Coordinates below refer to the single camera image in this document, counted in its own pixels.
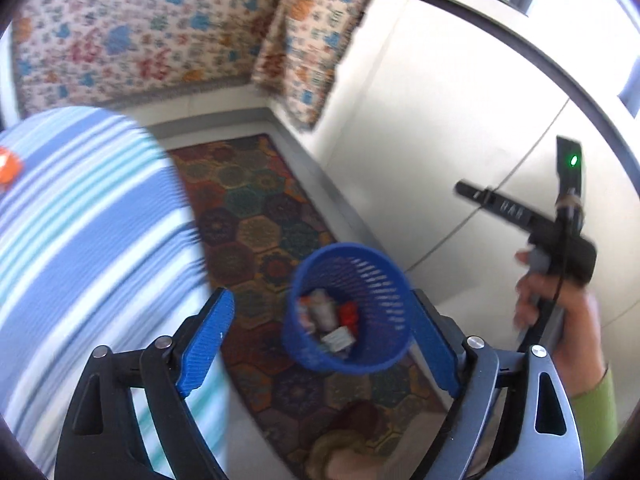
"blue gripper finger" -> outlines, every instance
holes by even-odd
[[[420,302],[412,295],[409,305],[409,319],[415,342],[429,365],[436,384],[454,399],[459,396],[462,386],[458,377],[458,360],[431,317]]]
[[[204,382],[234,319],[234,295],[226,289],[217,297],[214,294],[196,318],[202,314],[204,319],[198,320],[199,326],[180,359],[180,376],[175,387],[183,398],[192,390],[201,387]]]

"cabinet door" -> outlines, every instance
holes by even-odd
[[[456,181],[500,184],[565,101],[493,36],[410,0],[326,171],[406,269],[473,210]]]

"blue mesh wastebasket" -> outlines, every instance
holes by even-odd
[[[358,338],[344,360],[323,350],[300,325],[296,301],[316,288],[338,303],[358,305]],[[359,244],[329,245],[296,270],[282,328],[284,348],[303,367],[318,372],[368,374],[389,368],[411,341],[406,312],[411,294],[402,271],[379,251]]]

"green sleeve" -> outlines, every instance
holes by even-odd
[[[570,402],[582,446],[584,470],[590,472],[618,436],[611,371],[607,370],[593,390]]]

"wrist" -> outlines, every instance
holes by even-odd
[[[596,389],[607,373],[607,365],[602,353],[585,359],[584,365],[577,368],[575,384],[572,384],[570,391],[567,391],[569,397],[581,396]]]

